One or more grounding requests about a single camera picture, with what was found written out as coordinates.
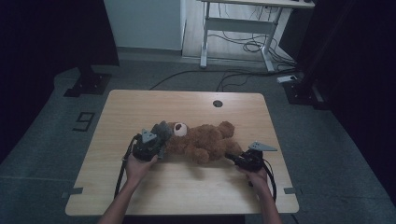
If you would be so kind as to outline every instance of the teddy bear leg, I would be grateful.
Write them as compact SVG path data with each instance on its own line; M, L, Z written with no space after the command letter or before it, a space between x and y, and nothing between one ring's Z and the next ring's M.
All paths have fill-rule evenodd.
M188 146L185 150L185 154L192 161L198 164L204 164L209 162L209 154L203 148Z
M239 156L243 153L242 148L233 139L225 138L225 139L222 139L221 141L226 146L226 148L225 148L226 153L233 154L235 156Z

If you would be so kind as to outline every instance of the desk frame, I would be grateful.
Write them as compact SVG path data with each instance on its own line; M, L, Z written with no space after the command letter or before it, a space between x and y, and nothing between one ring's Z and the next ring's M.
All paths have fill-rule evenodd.
M313 3L304 3L303 0L301 0L302 1L301 4L300 2L297 2L298 3L297 5L291 4L290 0L288 2L286 2L286 0L279 0L279 1L201 0L201 1L207 3L206 13L205 13L204 42L201 48L201 61L200 61L201 68L207 67L207 33L209 30L213 30L213 31L228 31L228 32L269 35L265 41L264 48L261 49L262 57L264 59L268 72L275 72L274 66L271 61L272 57L269 55L269 48L271 46L272 40L274 39L274 34L283 7L313 7L314 6ZM248 21L248 20L235 20L235 19L224 19L224 18L210 18L209 12L210 12L211 2L278 7L278 11L273 21Z

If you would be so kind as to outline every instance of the desk leg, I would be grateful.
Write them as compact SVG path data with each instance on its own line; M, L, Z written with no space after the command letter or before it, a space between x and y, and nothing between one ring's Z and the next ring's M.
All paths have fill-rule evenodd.
M207 23L209 21L209 11L210 11L210 3L207 3L206 6L206 15L205 15L205 26L204 26L204 42L202 43L201 48L201 68L206 68L206 60L207 60Z
M269 53L269 48L271 47L271 42L274 39L274 34L275 34L275 31L276 31L277 24L279 22L280 14L282 14L282 9L283 8L280 7L278 9L277 13L276 13L276 18L273 21L273 25L272 25L272 28L271 28L271 33L268 36L267 41L265 41L264 48L262 49L262 57L264 58L265 65L267 66L268 72L275 72L275 69L274 69L274 67L272 65L272 62L271 62L271 58L272 57L271 57L271 55Z

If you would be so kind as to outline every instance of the person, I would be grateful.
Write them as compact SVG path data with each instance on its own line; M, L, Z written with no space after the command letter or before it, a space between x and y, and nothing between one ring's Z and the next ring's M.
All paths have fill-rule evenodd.
M117 197L113 200L105 213L99 219L99 224L122 223L134 191L137 189L140 182L149 171L149 168L157 160L157 156L154 156L151 161L140 161L133 155L128 158L128 162L125 168L127 180L120 189ZM265 172L265 170L261 169L259 172L249 172L239 167L237 167L236 169L242 174L245 174L248 180L253 184L253 188L260 200L262 223L282 223L279 213L276 209L276 204L272 198L271 191L268 188L267 173Z

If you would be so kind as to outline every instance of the round hole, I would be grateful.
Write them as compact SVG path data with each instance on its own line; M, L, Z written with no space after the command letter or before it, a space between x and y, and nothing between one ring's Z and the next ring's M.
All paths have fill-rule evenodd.
M214 101L213 106L215 107L222 107L222 101Z

